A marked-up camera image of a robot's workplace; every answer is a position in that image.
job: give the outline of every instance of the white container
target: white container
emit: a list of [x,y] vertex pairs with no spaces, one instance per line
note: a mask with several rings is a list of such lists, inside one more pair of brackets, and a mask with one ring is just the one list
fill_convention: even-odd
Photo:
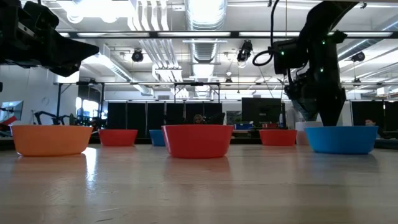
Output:
[[296,122],[296,130],[297,130],[297,137],[296,143],[299,146],[307,146],[308,139],[307,135],[305,134],[305,128],[311,127],[322,127],[323,124],[320,121],[304,121],[304,122]]

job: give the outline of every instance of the air duct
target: air duct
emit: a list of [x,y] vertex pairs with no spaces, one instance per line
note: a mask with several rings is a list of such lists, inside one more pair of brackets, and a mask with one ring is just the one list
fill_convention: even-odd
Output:
[[[188,30],[221,30],[226,17],[227,0],[184,0]],[[192,61],[202,63],[192,65],[197,78],[209,78],[214,71],[214,61],[218,44],[192,43],[190,46]]]
[[[398,31],[398,16],[393,16],[383,24],[377,26],[374,30],[381,31]],[[383,39],[366,39],[366,40],[354,40],[347,46],[344,46],[338,51],[338,60],[342,61],[348,57],[353,56],[361,52],[362,50],[371,47]]]

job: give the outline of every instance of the orange bowl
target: orange bowl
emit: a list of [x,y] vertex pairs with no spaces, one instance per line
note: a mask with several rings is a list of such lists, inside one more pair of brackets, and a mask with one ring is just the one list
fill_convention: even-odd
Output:
[[23,156],[80,154],[88,145],[93,128],[61,125],[11,126],[16,151]]
[[136,141],[138,130],[102,129],[98,133],[103,146],[132,146]]
[[172,157],[207,159],[223,157],[229,148],[233,126],[162,126],[166,148]]
[[297,130],[260,130],[261,142],[265,146],[294,146]]

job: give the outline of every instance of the bowl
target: bowl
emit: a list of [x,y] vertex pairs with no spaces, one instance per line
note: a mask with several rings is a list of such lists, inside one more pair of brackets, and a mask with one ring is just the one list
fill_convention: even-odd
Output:
[[261,142],[265,146],[294,146],[297,130],[260,130]]
[[154,146],[165,146],[162,130],[149,130],[150,140]]
[[320,121],[304,121],[304,122],[296,122],[296,144],[299,146],[307,146],[309,145],[307,135],[305,134],[305,128],[312,127],[322,127],[323,124]]
[[206,159],[223,157],[228,151],[233,126],[163,126],[166,148],[172,157]]
[[138,130],[102,129],[98,131],[103,146],[132,146],[136,141]]
[[305,128],[305,133],[315,152],[369,154],[378,129],[377,126],[328,126]]
[[60,125],[11,126],[16,151],[23,156],[67,156],[82,153],[93,128]]

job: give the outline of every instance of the person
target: person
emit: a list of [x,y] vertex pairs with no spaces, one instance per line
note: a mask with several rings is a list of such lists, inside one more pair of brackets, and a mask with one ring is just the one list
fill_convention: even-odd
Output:
[[[365,120],[365,125],[366,125],[366,126],[376,126],[377,124],[376,124],[376,122],[373,121],[372,119],[366,119],[366,120]],[[388,135],[386,135],[386,134],[383,132],[383,130],[380,128],[380,126],[379,126],[379,129],[377,130],[377,138],[378,138],[378,139],[390,139],[391,137],[388,136]]]
[[200,115],[200,114],[196,114],[196,115],[193,117],[193,123],[194,123],[194,124],[204,124],[203,116]]

